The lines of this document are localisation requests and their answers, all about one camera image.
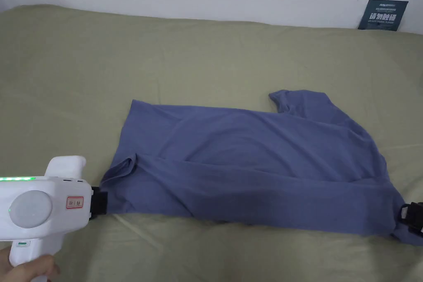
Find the green led light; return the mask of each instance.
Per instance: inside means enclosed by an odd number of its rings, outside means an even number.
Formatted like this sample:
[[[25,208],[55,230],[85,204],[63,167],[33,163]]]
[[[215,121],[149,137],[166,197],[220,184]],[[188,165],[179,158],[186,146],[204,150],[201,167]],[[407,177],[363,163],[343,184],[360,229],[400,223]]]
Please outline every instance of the green led light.
[[[11,181],[11,180],[34,180],[36,177],[0,177],[1,181]]]

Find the sign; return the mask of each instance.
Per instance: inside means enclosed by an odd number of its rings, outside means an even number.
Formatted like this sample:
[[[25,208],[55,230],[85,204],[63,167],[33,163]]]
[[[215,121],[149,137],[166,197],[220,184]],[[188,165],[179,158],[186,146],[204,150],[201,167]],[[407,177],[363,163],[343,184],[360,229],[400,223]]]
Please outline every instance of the sign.
[[[78,209],[84,207],[83,196],[69,196],[66,200],[66,209]]]
[[[359,30],[398,30],[408,1],[369,0]]]

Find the t-shirt sleeve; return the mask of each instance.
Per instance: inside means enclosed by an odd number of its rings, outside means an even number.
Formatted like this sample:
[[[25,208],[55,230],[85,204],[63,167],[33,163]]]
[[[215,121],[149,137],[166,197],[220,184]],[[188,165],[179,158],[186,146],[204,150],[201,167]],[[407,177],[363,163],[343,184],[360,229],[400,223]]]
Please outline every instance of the t-shirt sleeve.
[[[276,104],[279,113],[345,126],[360,135],[366,133],[363,127],[336,107],[323,92],[280,90],[270,93],[269,98]]]

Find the red label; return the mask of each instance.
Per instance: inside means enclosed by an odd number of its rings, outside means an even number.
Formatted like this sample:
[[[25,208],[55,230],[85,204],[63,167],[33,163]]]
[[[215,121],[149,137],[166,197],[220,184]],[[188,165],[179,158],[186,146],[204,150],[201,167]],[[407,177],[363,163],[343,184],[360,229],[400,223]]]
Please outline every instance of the red label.
[[[83,196],[69,196],[66,200],[66,209],[77,209],[84,207]]]

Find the circular button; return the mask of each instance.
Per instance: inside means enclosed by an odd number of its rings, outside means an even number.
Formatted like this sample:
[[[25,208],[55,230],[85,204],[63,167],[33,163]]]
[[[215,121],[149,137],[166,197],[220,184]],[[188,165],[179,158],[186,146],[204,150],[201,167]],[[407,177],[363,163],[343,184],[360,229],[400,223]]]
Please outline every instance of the circular button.
[[[12,222],[21,228],[34,228],[46,222],[52,212],[50,196],[43,191],[19,195],[9,209]]]

